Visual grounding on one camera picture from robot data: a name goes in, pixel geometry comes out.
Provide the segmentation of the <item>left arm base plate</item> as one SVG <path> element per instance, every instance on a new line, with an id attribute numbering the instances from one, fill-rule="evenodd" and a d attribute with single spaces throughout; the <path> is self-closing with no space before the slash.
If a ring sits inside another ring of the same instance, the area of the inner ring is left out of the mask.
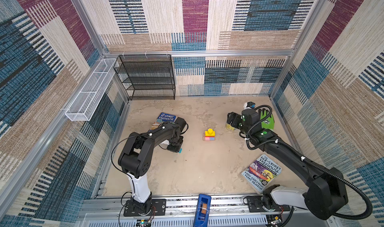
<path id="1" fill-rule="evenodd" d="M 166 199 L 149 199 L 145 203 L 137 202 L 134 199 L 127 200 L 125 203 L 123 216 L 164 216 L 166 212 L 166 202 Z"/>

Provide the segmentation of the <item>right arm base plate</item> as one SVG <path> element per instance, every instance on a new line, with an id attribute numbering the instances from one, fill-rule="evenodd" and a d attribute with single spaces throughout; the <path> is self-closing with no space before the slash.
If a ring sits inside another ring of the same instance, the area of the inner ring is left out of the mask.
<path id="1" fill-rule="evenodd" d="M 290 206 L 278 205 L 269 195 L 245 196 L 243 204 L 248 206 L 250 213 L 289 212 Z"/>

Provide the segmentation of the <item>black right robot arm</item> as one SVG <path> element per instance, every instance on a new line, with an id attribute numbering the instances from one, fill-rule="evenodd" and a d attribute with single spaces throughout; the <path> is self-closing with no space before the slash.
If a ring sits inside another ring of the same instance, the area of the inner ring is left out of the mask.
<path id="1" fill-rule="evenodd" d="M 338 211 L 348 203 L 346 180 L 342 173 L 336 168 L 327 169 L 300 154 L 274 131 L 264 129 L 263 120 L 256 109 L 247 108 L 241 114 L 228 113 L 227 125 L 240 130 L 250 150 L 259 149 L 275 157 L 306 185 L 303 190 L 270 187 L 264 195 L 278 205 L 309 210 L 321 220 L 339 217 Z"/>

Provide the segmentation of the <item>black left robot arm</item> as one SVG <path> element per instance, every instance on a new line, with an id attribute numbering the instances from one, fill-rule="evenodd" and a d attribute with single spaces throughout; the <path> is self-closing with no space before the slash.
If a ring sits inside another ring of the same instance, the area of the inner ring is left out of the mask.
<path id="1" fill-rule="evenodd" d="M 189 125 L 183 118 L 176 118 L 174 122 L 164 122 L 156 129 L 145 133 L 133 132 L 118 158 L 121 171 L 131 179 L 132 197 L 138 204 L 147 204 L 152 198 L 148 186 L 147 172 L 151 166 L 155 147 L 166 145 L 165 150 L 179 153 L 182 149 L 183 134 Z"/>

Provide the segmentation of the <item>yellow rectangular wood block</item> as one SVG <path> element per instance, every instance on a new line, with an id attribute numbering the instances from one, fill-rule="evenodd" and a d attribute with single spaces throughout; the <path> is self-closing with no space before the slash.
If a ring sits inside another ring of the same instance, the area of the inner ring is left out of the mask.
<path id="1" fill-rule="evenodd" d="M 205 137 L 215 137 L 215 136 L 216 136 L 215 131 L 212 131 L 212 132 L 205 131 Z"/>

